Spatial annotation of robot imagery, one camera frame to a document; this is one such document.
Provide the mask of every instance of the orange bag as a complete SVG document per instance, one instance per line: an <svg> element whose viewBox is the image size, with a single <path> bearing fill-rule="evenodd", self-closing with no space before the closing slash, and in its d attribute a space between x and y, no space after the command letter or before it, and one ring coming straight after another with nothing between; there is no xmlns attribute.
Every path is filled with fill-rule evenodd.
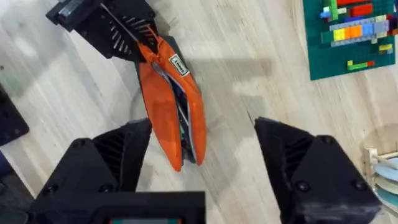
<svg viewBox="0 0 398 224"><path fill-rule="evenodd" d="M174 86L178 86L187 99L187 121L190 148L198 165L205 158L206 125L200 92L192 74L174 49L156 36L158 53L137 42L147 63L139 64L142 94L154 132L167 158L176 171L183 165L182 139L179 116L183 114L176 100Z"/></svg>

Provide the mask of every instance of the wood grain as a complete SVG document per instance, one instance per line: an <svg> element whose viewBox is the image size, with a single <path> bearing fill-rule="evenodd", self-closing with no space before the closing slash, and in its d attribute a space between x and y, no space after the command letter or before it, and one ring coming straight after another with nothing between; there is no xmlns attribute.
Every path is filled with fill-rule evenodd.
<svg viewBox="0 0 398 224"><path fill-rule="evenodd" d="M208 151L176 173L153 136L139 190L206 190L209 223L279 223L258 116L333 135L359 169L363 147L396 150L397 67L311 82L301 1L149 3L203 94ZM1 150L33 195L75 138L146 117L134 65L49 22L54 4L0 0L0 82L31 129Z"/></svg>

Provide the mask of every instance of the white label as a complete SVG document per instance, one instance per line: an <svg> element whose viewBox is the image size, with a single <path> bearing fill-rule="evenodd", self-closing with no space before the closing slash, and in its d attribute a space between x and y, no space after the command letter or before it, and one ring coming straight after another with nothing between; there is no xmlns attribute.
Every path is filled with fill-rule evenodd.
<svg viewBox="0 0 398 224"><path fill-rule="evenodd" d="M180 57L177 54L170 57L169 60L174 65L175 69L177 69L177 71L181 74L182 77L189 74L189 70L184 65L184 63L182 63Z"/></svg>

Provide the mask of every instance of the black bracket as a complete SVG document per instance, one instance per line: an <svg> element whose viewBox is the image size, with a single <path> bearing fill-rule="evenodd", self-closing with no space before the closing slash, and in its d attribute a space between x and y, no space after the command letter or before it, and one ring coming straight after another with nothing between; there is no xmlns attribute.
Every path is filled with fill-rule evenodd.
<svg viewBox="0 0 398 224"><path fill-rule="evenodd" d="M58 3L47 13L54 24L67 31L75 30L104 57L113 56L133 62L145 62L137 44L124 29L101 7L106 6L123 22L129 31L157 52L150 38L149 26L156 34L155 12L145 0L66 0Z"/></svg>
<svg viewBox="0 0 398 224"><path fill-rule="evenodd" d="M370 223L381 203L336 139L259 118L255 129L283 224Z"/></svg>
<svg viewBox="0 0 398 224"><path fill-rule="evenodd" d="M31 205L32 223L205 223L204 192L135 192L151 131L150 121L143 119L92 140L73 141Z"/></svg>
<svg viewBox="0 0 398 224"><path fill-rule="evenodd" d="M28 132L28 125L0 85L0 146Z"/></svg>

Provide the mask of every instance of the yellow lego brick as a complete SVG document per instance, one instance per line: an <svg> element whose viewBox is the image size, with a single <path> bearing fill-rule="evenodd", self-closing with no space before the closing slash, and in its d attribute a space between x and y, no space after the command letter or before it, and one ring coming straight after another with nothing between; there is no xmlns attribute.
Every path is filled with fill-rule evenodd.
<svg viewBox="0 0 398 224"><path fill-rule="evenodd" d="M380 45L379 46L379 51L390 50L390 49L392 49L392 44Z"/></svg>
<svg viewBox="0 0 398 224"><path fill-rule="evenodd" d="M376 35L376 37L378 37L378 38L387 37L387 32L378 33L378 34Z"/></svg>
<svg viewBox="0 0 398 224"><path fill-rule="evenodd" d="M382 22L387 20L387 16L383 15L383 16L376 16L376 22Z"/></svg>
<svg viewBox="0 0 398 224"><path fill-rule="evenodd" d="M350 30L351 38L362 36L362 25L352 26L349 28L349 30Z"/></svg>
<svg viewBox="0 0 398 224"><path fill-rule="evenodd" d="M345 40L344 29L337 29L333 31L333 38L335 41Z"/></svg>

